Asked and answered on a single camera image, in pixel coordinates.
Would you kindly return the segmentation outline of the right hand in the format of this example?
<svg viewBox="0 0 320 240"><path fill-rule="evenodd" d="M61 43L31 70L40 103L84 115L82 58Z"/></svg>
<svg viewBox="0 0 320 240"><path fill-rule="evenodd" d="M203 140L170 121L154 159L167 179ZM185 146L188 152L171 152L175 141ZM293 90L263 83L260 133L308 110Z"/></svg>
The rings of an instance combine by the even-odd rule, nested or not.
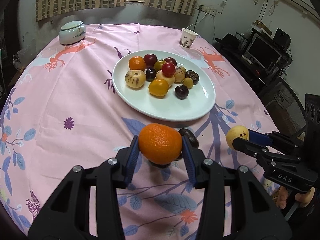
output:
<svg viewBox="0 0 320 240"><path fill-rule="evenodd" d="M306 194L297 193L295 200L300 202L301 207L306 207L313 199L315 193L315 188L312 187ZM283 186L279 188L278 198L276 201L276 206L280 209L284 209L287 204L287 199L289 197L289 192Z"/></svg>

